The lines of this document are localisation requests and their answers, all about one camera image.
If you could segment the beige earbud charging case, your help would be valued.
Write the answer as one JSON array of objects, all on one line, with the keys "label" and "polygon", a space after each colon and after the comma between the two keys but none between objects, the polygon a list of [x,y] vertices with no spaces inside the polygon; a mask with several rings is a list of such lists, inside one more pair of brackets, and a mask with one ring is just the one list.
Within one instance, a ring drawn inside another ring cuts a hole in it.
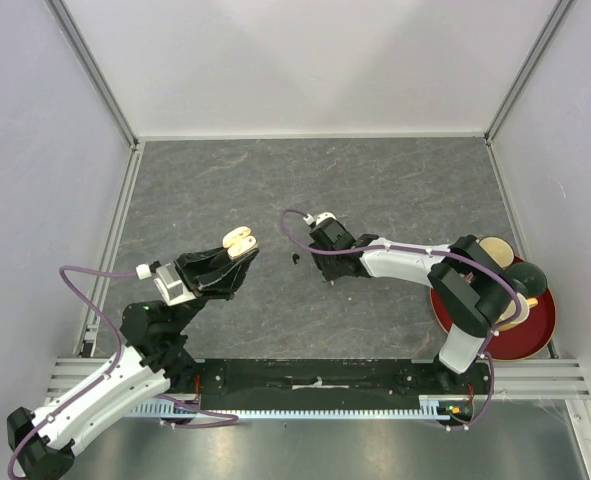
[{"label": "beige earbud charging case", "polygon": [[237,259],[257,246],[257,239],[247,226],[240,226],[227,233],[222,239],[222,247],[231,260]]}]

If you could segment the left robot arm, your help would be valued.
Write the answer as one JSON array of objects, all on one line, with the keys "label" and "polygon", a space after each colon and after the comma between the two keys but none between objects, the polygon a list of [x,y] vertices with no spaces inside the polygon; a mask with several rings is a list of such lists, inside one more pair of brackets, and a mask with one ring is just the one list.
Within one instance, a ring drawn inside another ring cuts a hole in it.
[{"label": "left robot arm", "polygon": [[128,305],[113,330],[117,348],[98,370],[45,407],[20,407],[7,418],[9,478],[59,479],[104,429],[139,404],[191,388],[196,362],[184,329],[212,300],[230,300],[258,254],[254,237],[140,264],[130,277],[152,280],[161,297]]}]

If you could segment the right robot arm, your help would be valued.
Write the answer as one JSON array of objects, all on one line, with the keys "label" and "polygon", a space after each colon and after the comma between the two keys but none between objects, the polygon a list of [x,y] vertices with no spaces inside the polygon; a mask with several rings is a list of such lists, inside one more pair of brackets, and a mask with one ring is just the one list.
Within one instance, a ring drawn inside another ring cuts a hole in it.
[{"label": "right robot arm", "polygon": [[435,386],[444,393],[456,393],[468,383],[468,369],[498,321],[528,316],[516,281],[472,235],[451,245],[421,246],[378,235],[354,238],[329,212],[308,214],[304,221],[325,280],[393,278],[427,286],[438,296],[452,322],[432,371]]}]

